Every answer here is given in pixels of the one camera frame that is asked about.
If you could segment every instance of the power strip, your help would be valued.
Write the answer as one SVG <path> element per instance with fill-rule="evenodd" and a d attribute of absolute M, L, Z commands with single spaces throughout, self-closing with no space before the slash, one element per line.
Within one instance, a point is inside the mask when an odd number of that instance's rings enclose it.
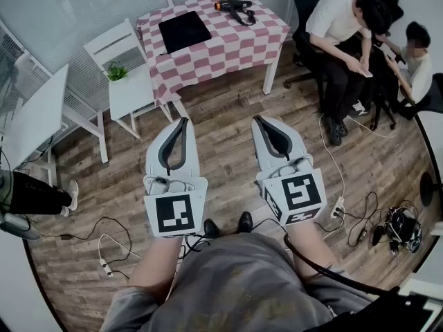
<path fill-rule="evenodd" d="M 337 202 L 335 202 L 334 207 L 332 208 L 330 214 L 331 219 L 335 219 L 338 216 L 338 213 L 345 212 L 345 207 L 343 206 L 344 204 L 345 204 L 345 199 L 342 196 L 340 196 L 337 199 Z"/>
<path fill-rule="evenodd" d="M 106 272 L 106 275 L 108 276 L 108 277 L 113 277 L 114 276 L 114 274 L 112 273 L 112 270 L 110 269 L 110 267 L 108 266 L 108 262 L 106 262 L 106 259 L 101 259 L 100 260 L 100 264 L 102 265 L 102 267 L 103 267 L 103 269 L 105 270 L 105 272 Z"/>

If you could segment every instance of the pink checkered tablecloth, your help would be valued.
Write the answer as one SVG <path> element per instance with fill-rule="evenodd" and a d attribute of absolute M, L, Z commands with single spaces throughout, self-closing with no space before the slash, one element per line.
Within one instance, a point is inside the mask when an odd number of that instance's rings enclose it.
<path fill-rule="evenodd" d="M 164 8 L 138 19 L 137 28 L 150 66 L 156 104 L 179 100 L 184 86 L 252 66 L 270 64 L 278 56 L 289 32 L 276 14 L 258 0 L 251 0 L 257 23 L 242 26 L 228 12 L 214 9 L 219 0 L 188 0 L 183 5 Z M 159 23 L 189 11 L 196 11 L 212 39 L 172 54 L 165 52 Z M 247 22 L 245 14 L 239 14 Z"/>

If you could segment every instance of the hand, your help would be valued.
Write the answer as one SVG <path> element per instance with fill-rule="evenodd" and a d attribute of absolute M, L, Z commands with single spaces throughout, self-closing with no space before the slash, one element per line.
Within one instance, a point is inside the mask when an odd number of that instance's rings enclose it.
<path fill-rule="evenodd" d="M 387 56 L 386 54 L 385 54 L 385 60 L 388 66 L 392 69 L 392 71 L 395 74 L 398 74 L 400 72 L 399 65 L 395 62 L 395 60 L 390 59 L 389 56 Z"/>
<path fill-rule="evenodd" d="M 355 73 L 361 74 L 361 64 L 360 62 L 355 59 L 354 57 L 349 57 L 345 60 L 346 66 L 349 68 L 349 70 L 354 71 Z"/>
<path fill-rule="evenodd" d="M 360 58 L 360 65 L 363 70 L 369 71 L 369 58 L 361 57 Z"/>
<path fill-rule="evenodd" d="M 385 34 L 383 35 L 375 35 L 375 39 L 379 42 L 383 42 L 386 43 L 386 41 L 388 40 L 388 38 L 386 37 Z"/>

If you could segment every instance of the potted plant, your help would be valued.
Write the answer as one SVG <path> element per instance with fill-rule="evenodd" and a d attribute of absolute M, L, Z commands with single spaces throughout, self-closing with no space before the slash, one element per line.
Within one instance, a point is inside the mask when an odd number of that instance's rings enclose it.
<path fill-rule="evenodd" d="M 116 62 L 111 62 L 108 68 L 108 79 L 117 81 L 127 77 L 127 70 L 123 66 L 118 66 Z"/>

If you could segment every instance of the desk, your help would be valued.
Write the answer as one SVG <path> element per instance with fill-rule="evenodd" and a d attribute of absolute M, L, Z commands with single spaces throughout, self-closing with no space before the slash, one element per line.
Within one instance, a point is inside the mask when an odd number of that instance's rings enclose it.
<path fill-rule="evenodd" d="M 41 144 L 62 128 L 62 115 L 99 137 L 102 161 L 107 162 L 105 133 L 102 113 L 98 113 L 98 126 L 90 123 L 71 107 L 63 103 L 69 65 L 65 65 L 43 84 L 25 103 L 15 109 L 15 114 L 6 125 L 1 144 L 1 168 L 13 171 L 35 152 Z M 32 164 L 48 170 L 49 185 L 57 183 L 55 162 L 48 147 L 48 161 L 37 160 Z"/>
<path fill-rule="evenodd" d="M 247 27 L 228 12 L 216 11 L 216 1 L 219 0 L 188 0 L 183 5 L 151 12 L 138 19 L 137 29 L 150 65 L 156 104 L 172 101 L 182 116 L 177 107 L 179 89 L 231 71 L 268 64 L 263 92 L 270 93 L 281 46 L 289 32 L 289 26 L 258 0 L 251 0 L 250 7 L 255 11 L 257 23 Z M 212 39 L 161 55 L 165 44 L 159 23 L 190 11 L 197 12 Z"/>

